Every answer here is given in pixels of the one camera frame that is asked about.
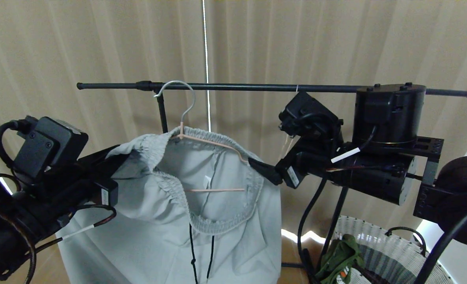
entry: white hanger hook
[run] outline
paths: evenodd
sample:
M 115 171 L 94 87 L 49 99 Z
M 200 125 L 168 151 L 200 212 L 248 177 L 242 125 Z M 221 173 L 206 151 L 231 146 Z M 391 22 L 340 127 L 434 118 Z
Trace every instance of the white hanger hook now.
M 163 90 L 165 90 L 165 88 L 167 88 L 167 86 L 169 86 L 170 84 L 174 84 L 174 83 L 178 83 L 178 84 L 182 84 L 182 85 L 187 86 L 190 89 L 190 91 L 192 91 L 192 95 L 193 95 L 192 105 L 187 110 L 185 110 L 185 112 L 183 112 L 183 115 L 181 115 L 181 122 L 183 122 L 185 120 L 185 115 L 193 108 L 193 106 L 195 105 L 195 101 L 197 100 L 197 95 L 195 94 L 195 90 L 193 90 L 193 88 L 188 83 L 183 82 L 183 81 L 179 81 L 179 80 L 169 81 L 169 82 L 163 84 L 163 86 L 162 86 L 162 88 L 160 88 L 160 91 L 158 92 L 158 94 L 153 95 L 153 97 L 161 96 L 162 93 L 163 93 Z

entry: green clothing in basket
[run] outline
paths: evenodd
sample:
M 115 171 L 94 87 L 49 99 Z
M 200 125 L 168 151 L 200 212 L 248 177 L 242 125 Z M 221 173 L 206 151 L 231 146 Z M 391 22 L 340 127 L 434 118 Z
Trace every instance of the green clothing in basket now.
M 351 281 L 351 267 L 364 266 L 355 237 L 345 234 L 342 239 L 331 241 L 327 254 L 321 260 L 316 278 L 321 284 L 348 284 Z

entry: drawstring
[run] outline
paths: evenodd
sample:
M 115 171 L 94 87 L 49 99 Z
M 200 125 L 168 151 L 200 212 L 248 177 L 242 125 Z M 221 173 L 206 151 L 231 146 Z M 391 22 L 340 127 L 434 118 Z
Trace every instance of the drawstring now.
M 192 225 L 190 224 L 190 245 L 192 247 L 192 266 L 193 266 L 193 275 L 195 276 L 195 284 L 199 284 L 198 278 L 197 278 L 197 267 L 195 266 L 195 250 L 193 248 L 193 235 L 192 235 Z M 212 236 L 212 242 L 211 242 L 211 259 L 209 260 L 209 268 L 207 268 L 207 281 L 209 281 L 209 274 L 211 273 L 211 266 L 212 266 L 212 257 L 214 255 L 214 236 Z
M 192 246 L 192 266 L 193 266 L 193 274 L 195 275 L 195 284 L 199 284 L 197 279 L 197 268 L 195 267 L 195 250 L 193 249 L 193 236 L 192 236 L 192 225 L 190 224 L 190 244 Z

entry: beige curtain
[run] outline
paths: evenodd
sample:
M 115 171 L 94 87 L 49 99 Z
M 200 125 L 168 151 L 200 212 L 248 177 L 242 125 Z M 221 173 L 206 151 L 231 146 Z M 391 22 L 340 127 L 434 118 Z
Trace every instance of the beige curtain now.
M 206 1 L 210 81 L 282 84 L 403 83 L 467 90 L 467 1 Z M 275 164 L 277 115 L 294 93 L 211 92 L 213 131 Z M 354 94 L 313 94 L 345 120 Z M 419 135 L 444 138 L 441 166 L 467 150 L 467 99 L 428 96 Z M 419 159 L 421 166 L 424 159 Z M 282 188 L 283 226 L 296 232 L 320 179 Z M 349 191 L 342 214 L 416 227 L 416 187 L 403 206 Z M 340 188 L 328 185 L 306 228 L 326 235 Z
M 413 81 L 467 90 L 467 1 L 205 2 L 210 82 L 374 84 Z M 136 90 L 77 90 L 77 82 L 205 82 L 200 1 L 0 1 L 0 124 L 51 116 L 90 136 L 84 154 L 160 133 L 156 99 Z M 279 111 L 294 93 L 210 92 L 213 131 L 268 163 L 281 155 Z M 207 99 L 187 124 L 207 129 Z M 346 121 L 353 94 L 313 94 Z M 168 91 L 169 128 L 190 104 Z M 467 149 L 467 99 L 428 96 L 420 135 L 446 140 L 441 166 Z M 4 140 L 14 156 L 23 140 Z M 5 171 L 0 161 L 0 170 Z M 284 228 L 298 221 L 319 182 L 282 188 Z M 329 185 L 306 229 L 324 235 L 340 189 Z M 398 207 L 351 191 L 342 214 L 381 226 L 415 226 L 416 190 Z

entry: laundry basket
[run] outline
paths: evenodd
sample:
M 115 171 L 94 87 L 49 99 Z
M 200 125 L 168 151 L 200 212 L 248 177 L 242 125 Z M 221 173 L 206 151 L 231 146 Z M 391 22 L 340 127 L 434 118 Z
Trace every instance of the laundry basket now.
M 428 252 L 422 252 L 416 244 L 357 218 L 348 216 L 338 218 L 333 238 L 342 239 L 344 234 L 356 237 L 365 269 L 380 276 L 389 284 L 413 283 L 428 256 Z M 358 270 L 354 268 L 352 270 L 351 284 L 371 283 Z M 436 265 L 427 283 L 453 284 L 454 282 L 440 265 Z

